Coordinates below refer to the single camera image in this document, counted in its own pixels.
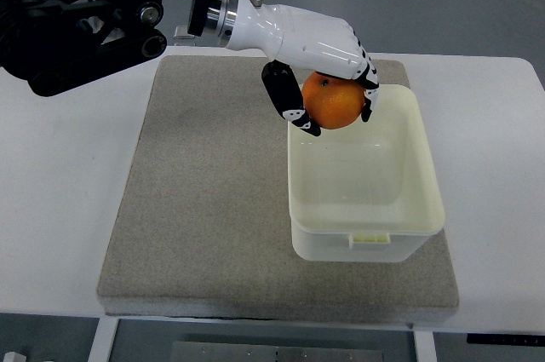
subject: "black fingertip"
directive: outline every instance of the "black fingertip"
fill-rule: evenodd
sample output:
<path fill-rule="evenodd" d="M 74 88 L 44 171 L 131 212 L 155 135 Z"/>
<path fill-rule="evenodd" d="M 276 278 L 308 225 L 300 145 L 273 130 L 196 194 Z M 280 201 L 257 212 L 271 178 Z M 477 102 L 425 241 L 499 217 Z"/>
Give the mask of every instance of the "black fingertip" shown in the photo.
<path fill-rule="evenodd" d="M 365 105 L 361 111 L 361 120 L 364 122 L 369 121 L 369 118 L 371 118 L 371 113 L 371 101 L 365 98 Z"/>
<path fill-rule="evenodd" d="M 303 129 L 301 128 L 302 130 L 304 130 L 305 132 L 307 132 L 308 134 L 312 135 L 312 136 L 320 136 L 322 135 L 322 129 L 320 128 L 320 126 L 318 124 L 316 124 L 314 121 L 310 121 L 310 128 L 308 129 Z"/>

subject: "robotic finger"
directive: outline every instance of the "robotic finger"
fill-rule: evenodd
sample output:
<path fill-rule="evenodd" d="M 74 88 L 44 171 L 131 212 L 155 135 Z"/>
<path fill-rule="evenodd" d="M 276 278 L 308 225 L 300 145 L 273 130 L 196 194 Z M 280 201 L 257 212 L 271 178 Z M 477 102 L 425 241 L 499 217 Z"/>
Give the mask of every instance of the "robotic finger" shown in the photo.
<path fill-rule="evenodd" d="M 321 129 L 303 106 L 299 84 L 290 66 L 274 60 L 263 68 L 261 79 L 278 114 L 305 132 L 320 136 Z"/>

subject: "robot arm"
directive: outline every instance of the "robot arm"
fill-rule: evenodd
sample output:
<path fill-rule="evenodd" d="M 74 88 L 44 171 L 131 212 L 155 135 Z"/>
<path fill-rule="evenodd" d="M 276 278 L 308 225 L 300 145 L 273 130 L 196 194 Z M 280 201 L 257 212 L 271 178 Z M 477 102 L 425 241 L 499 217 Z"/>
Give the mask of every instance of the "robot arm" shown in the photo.
<path fill-rule="evenodd" d="M 162 16 L 162 0 L 0 0 L 0 66 L 36 94 L 57 95 L 159 57 Z M 344 20 L 262 0 L 193 0 L 188 32 L 215 33 L 228 49 L 261 49 L 272 61 L 262 78 L 278 113 L 313 135 L 319 127 L 290 66 L 356 80 L 369 119 L 376 70 Z"/>

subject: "screw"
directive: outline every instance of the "screw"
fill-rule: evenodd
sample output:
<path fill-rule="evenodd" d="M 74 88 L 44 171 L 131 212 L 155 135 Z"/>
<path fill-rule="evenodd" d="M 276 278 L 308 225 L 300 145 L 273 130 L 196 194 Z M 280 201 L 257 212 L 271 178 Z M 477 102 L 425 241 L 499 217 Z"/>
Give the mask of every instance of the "screw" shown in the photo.
<path fill-rule="evenodd" d="M 159 10 L 156 8 L 149 6 L 144 7 L 140 11 L 140 21 L 144 24 L 153 25 L 159 20 Z"/>

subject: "gray floor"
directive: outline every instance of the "gray floor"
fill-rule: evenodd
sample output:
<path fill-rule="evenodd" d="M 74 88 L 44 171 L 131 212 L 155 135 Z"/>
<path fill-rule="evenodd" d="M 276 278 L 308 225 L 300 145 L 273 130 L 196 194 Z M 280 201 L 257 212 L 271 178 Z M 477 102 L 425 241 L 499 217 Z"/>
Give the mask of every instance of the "gray floor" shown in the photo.
<path fill-rule="evenodd" d="M 266 3 L 289 4 L 342 17 L 354 27 L 364 46 L 371 52 L 521 57 L 534 66 L 541 82 L 545 84 L 545 0 L 266 0 Z M 190 1 L 164 0 L 164 5 L 165 17 L 159 28 L 167 37 L 171 37 L 175 26 L 187 23 Z M 198 45 L 215 45 L 213 37 L 201 37 L 196 41 Z M 56 328 L 52 330 L 47 320 L 60 325 L 55 325 Z M 135 334 L 134 339 L 130 340 L 130 330 L 125 330 L 124 325 L 121 324 L 122 330 L 112 360 L 136 361 L 138 359 L 128 359 L 123 355 L 131 354 L 130 347 L 142 347 L 146 342 L 139 342 L 138 338 L 144 334 Z M 14 327 L 17 327 L 17 335 L 13 335 Z M 75 338 L 89 343 L 89 333 L 93 329 L 88 321 L 74 325 L 69 320 L 32 320 L 26 316 L 0 315 L 0 351 L 9 346 L 6 352 L 26 349 L 37 357 L 51 357 L 57 361 L 86 360 L 82 356 L 82 349 L 86 347 L 70 348 L 67 344 L 76 341 Z M 175 332 L 176 329 L 171 330 L 169 335 L 172 337 L 183 337 Z M 52 332 L 57 332 L 55 337 L 63 342 L 59 348 L 63 354 L 37 354 L 38 345 L 43 344 L 44 338 L 48 338 Z M 289 332 L 281 329 L 267 334 L 270 337 L 285 338 L 286 333 Z M 324 331 L 311 330 L 304 333 L 305 336 L 311 334 L 318 335 L 318 339 L 327 336 Z M 146 335 L 153 336 L 153 329 Z M 468 348 L 464 336 L 436 336 L 436 339 L 440 362 L 485 360 L 486 355 L 489 360 L 495 361 L 543 360 L 543 357 L 532 359 L 529 353 L 525 353 L 527 348 L 510 348 L 508 351 L 498 346 Z M 359 344 L 357 338 L 350 341 Z M 127 345 L 128 348 L 123 350 L 124 343 L 132 345 Z"/>
<path fill-rule="evenodd" d="M 0 313 L 0 359 L 8 352 L 16 352 L 25 355 L 26 362 L 84 362 L 98 321 Z"/>
<path fill-rule="evenodd" d="M 219 324 L 122 320 L 111 362 L 168 361 L 175 341 L 381 351 L 384 362 L 416 362 L 412 333 L 316 325 L 224 321 Z"/>
<path fill-rule="evenodd" d="M 437 362 L 543 362 L 545 348 L 468 344 L 466 335 L 434 334 Z"/>

